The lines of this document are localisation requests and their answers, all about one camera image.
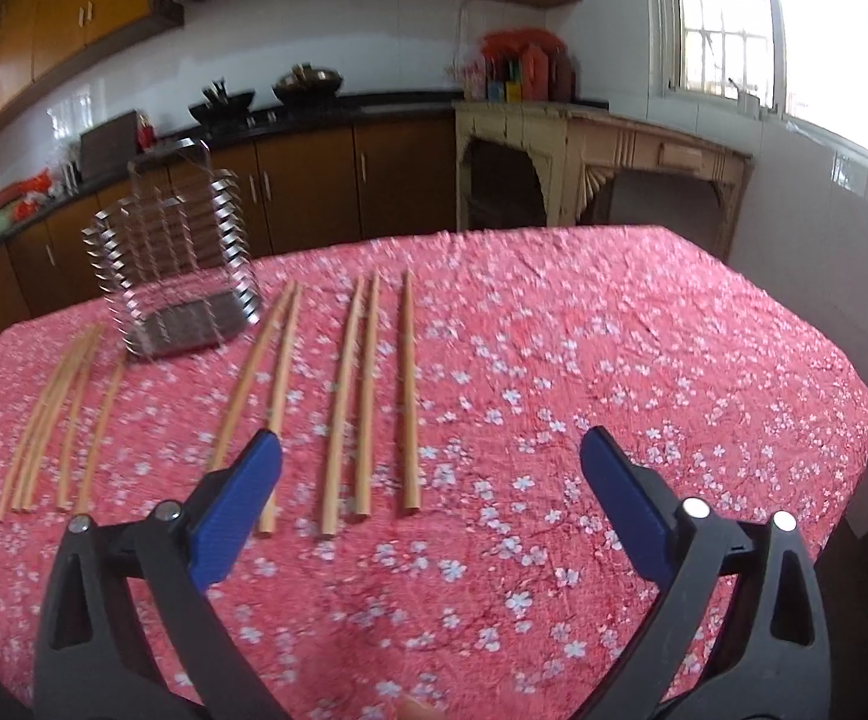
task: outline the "beige fireplace-like table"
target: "beige fireplace-like table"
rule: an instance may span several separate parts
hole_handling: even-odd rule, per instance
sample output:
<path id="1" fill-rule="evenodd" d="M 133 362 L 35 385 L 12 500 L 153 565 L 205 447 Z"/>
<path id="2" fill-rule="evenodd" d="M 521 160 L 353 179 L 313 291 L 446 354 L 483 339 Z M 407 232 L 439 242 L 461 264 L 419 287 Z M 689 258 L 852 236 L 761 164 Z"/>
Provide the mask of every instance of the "beige fireplace-like table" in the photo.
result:
<path id="1" fill-rule="evenodd" d="M 455 103 L 458 229 L 468 228 L 469 147 L 498 143 L 525 152 L 543 195 L 548 227 L 606 224 L 613 180 L 623 170 L 706 181 L 719 209 L 711 253 L 727 261 L 750 172 L 750 154 L 695 135 L 559 103 Z"/>

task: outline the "blue gripper pad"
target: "blue gripper pad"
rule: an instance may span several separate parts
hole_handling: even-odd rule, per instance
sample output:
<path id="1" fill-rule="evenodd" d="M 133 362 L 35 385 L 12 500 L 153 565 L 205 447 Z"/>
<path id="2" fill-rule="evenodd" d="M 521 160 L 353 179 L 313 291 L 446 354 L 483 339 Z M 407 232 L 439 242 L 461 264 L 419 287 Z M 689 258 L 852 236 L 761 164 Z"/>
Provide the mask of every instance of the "blue gripper pad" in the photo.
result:
<path id="1" fill-rule="evenodd" d="M 191 580 L 200 592 L 224 580 L 280 478 L 280 442 L 258 430 L 191 533 Z"/>
<path id="2" fill-rule="evenodd" d="M 602 427 L 581 440 L 581 471 L 634 570 L 661 591 L 674 578 L 671 531 L 677 498 L 651 469 L 634 466 Z M 672 507 L 662 512 L 659 507 Z"/>

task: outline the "chopstick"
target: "chopstick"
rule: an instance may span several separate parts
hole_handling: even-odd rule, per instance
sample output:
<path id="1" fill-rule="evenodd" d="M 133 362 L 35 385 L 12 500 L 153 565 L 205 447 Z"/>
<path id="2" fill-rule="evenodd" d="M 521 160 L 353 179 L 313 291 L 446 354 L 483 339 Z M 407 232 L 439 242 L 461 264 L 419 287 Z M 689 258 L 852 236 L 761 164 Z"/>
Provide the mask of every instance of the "chopstick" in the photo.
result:
<path id="1" fill-rule="evenodd" d="M 58 415 L 67 399 L 71 380 L 74 378 L 77 368 L 80 367 L 80 361 L 87 350 L 87 344 L 91 343 L 100 331 L 100 325 L 93 325 L 87 332 L 72 341 L 71 346 L 64 354 L 61 371 L 58 372 L 58 377 L 53 380 L 52 389 L 44 401 L 37 427 L 32 431 L 31 440 L 27 446 L 23 475 L 17 480 L 17 489 L 10 501 L 10 507 L 15 512 L 29 512 L 32 509 L 34 489 L 37 487 L 37 476 L 40 474 L 40 466 L 43 464 L 47 442 L 51 439 Z"/>
<path id="2" fill-rule="evenodd" d="M 114 401 L 117 400 L 117 392 L 121 387 L 121 378 L 124 376 L 125 365 L 127 365 L 127 353 L 121 351 L 117 358 L 117 364 L 114 367 L 114 374 L 110 377 L 110 383 L 107 385 L 107 391 L 104 394 L 104 405 L 101 406 L 97 425 L 94 427 L 94 440 L 91 442 L 90 451 L 87 452 L 83 479 L 80 481 L 80 490 L 77 491 L 77 504 L 74 507 L 74 514 L 87 514 L 90 509 L 90 488 L 94 482 L 97 457 L 101 453 L 101 442 L 104 440 L 107 420 L 110 419 L 110 412 L 113 410 Z"/>
<path id="3" fill-rule="evenodd" d="M 271 337 L 274 335 L 274 328 L 280 323 L 284 316 L 284 309 L 287 307 L 287 299 L 290 298 L 294 291 L 294 281 L 289 281 L 284 286 L 280 293 L 277 302 L 271 306 L 264 317 L 264 323 L 261 325 L 260 332 L 255 338 L 253 346 L 245 358 L 244 365 L 241 365 L 241 370 L 237 378 L 237 384 L 234 386 L 234 393 L 228 400 L 228 406 L 221 421 L 221 427 L 217 432 L 217 437 L 214 439 L 214 446 L 211 450 L 210 460 L 207 463 L 207 470 L 216 471 L 224 464 L 228 447 L 231 444 L 231 437 L 234 435 L 234 428 L 237 427 L 237 420 L 241 417 L 241 412 L 244 410 L 244 404 L 247 403 L 250 388 L 255 381 L 255 373 L 258 371 L 258 365 L 264 352 L 271 343 Z"/>
<path id="4" fill-rule="evenodd" d="M 361 365 L 360 419 L 357 423 L 357 466 L 355 475 L 355 509 L 357 517 L 370 517 L 370 475 L 373 474 L 373 367 L 378 346 L 378 292 L 380 276 L 370 281 L 367 322 L 364 328 L 364 362 Z"/>
<path id="5" fill-rule="evenodd" d="M 414 286 L 411 271 L 404 274 L 402 304 L 402 376 L 404 379 L 404 512 L 421 509 L 421 486 L 418 483 L 418 407 L 414 376 Z"/>
<path id="6" fill-rule="evenodd" d="M 301 292 L 303 286 L 298 284 L 291 301 L 291 311 L 287 314 L 287 324 L 284 335 L 280 339 L 280 352 L 277 357 L 277 372 L 271 383 L 270 413 L 267 419 L 267 429 L 276 433 L 280 439 L 280 429 L 284 423 L 284 406 L 287 403 L 287 383 L 291 376 L 291 362 L 294 358 L 294 338 L 298 331 L 298 314 L 301 312 Z M 258 533 L 269 536 L 274 533 L 274 519 L 277 517 L 277 496 L 271 490 L 271 497 L 261 512 L 258 523 Z"/>
<path id="7" fill-rule="evenodd" d="M 357 324 L 360 319 L 361 295 L 364 279 L 358 276 L 351 299 L 351 312 L 344 333 L 344 346 L 338 367 L 337 391 L 334 393 L 334 415 L 330 426 L 330 442 L 327 445 L 327 466 L 324 474 L 324 497 L 321 507 L 321 537 L 337 535 L 337 505 L 341 493 L 341 456 L 344 451 L 344 424 L 348 417 L 349 391 L 351 391 L 351 368 L 354 366 L 354 343 L 357 340 Z"/>
<path id="8" fill-rule="evenodd" d="M 80 407 L 83 405 L 83 396 L 87 391 L 87 382 L 90 381 L 90 370 L 94 367 L 94 358 L 97 356 L 97 347 L 104 336 L 103 331 L 90 344 L 85 359 L 77 374 L 77 382 L 74 386 L 74 397 L 71 399 L 71 407 L 67 415 L 67 433 L 64 436 L 61 447 L 61 459 L 59 459 L 58 495 L 56 495 L 56 507 L 58 512 L 69 512 L 71 502 L 69 500 L 71 455 L 74 451 L 74 440 L 77 437 L 77 420 L 80 419 Z"/>
<path id="9" fill-rule="evenodd" d="M 17 447 L 14 450 L 13 456 L 10 459 L 10 467 L 8 468 L 8 473 L 4 477 L 4 485 L 1 488 L 1 497 L 0 497 L 0 522 L 4 521 L 4 517 L 8 512 L 8 501 L 10 501 L 10 493 L 14 492 L 14 482 L 18 483 L 17 489 L 22 490 L 24 485 L 24 478 L 27 475 L 27 448 L 29 443 L 31 442 L 32 434 L 34 433 L 34 429 L 40 424 L 41 414 L 44 410 L 44 406 L 47 403 L 48 399 L 53 392 L 53 388 L 56 386 L 56 381 L 58 381 L 58 377 L 61 376 L 61 370 L 63 370 L 64 364 L 67 362 L 68 357 L 73 353 L 74 348 L 77 346 L 77 343 L 80 341 L 80 338 L 72 341 L 72 343 L 67 346 L 63 355 L 61 355 L 61 360 L 53 367 L 51 371 L 51 375 L 48 377 L 47 382 L 44 384 L 43 389 L 40 391 L 40 395 L 37 397 L 37 402 L 34 403 L 34 408 L 31 411 L 31 415 L 28 417 L 27 424 L 24 426 L 24 431 L 21 433 L 20 440 L 17 443 Z M 17 498 L 17 505 L 20 506 L 20 498 Z"/>

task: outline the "window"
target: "window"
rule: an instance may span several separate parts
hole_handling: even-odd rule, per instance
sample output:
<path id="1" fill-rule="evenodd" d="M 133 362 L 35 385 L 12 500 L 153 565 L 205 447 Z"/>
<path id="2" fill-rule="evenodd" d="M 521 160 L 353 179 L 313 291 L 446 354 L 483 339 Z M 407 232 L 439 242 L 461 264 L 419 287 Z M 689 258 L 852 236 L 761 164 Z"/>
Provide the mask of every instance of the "window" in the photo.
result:
<path id="1" fill-rule="evenodd" d="M 671 86 L 765 108 L 868 152 L 868 0 L 676 0 Z"/>

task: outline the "white wall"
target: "white wall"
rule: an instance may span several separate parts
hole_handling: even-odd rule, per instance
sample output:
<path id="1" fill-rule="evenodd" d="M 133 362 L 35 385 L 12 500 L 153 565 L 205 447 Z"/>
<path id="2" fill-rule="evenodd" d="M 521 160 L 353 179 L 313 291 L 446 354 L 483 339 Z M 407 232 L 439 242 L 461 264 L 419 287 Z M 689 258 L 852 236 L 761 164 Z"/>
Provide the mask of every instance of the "white wall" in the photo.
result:
<path id="1" fill-rule="evenodd" d="M 868 170 L 854 165 L 852 193 L 831 181 L 831 148 L 779 122 L 656 95 L 652 20 L 650 0 L 584 0 L 551 11 L 547 27 L 578 60 L 581 95 L 755 156 L 730 265 L 840 346 L 868 385 Z M 868 468 L 847 515 L 868 530 Z"/>
<path id="2" fill-rule="evenodd" d="M 463 61 L 486 31 L 543 26 L 544 13 L 484 0 L 212 0 L 186 24 L 111 57 L 40 100 L 0 133 L 0 186 L 42 170 L 55 151 L 48 110 L 90 93 L 95 124 L 138 109 L 161 131 L 195 124 L 187 106 L 224 76 L 228 89 L 271 85 L 298 62 L 341 71 L 343 92 L 444 89 L 460 39 Z"/>

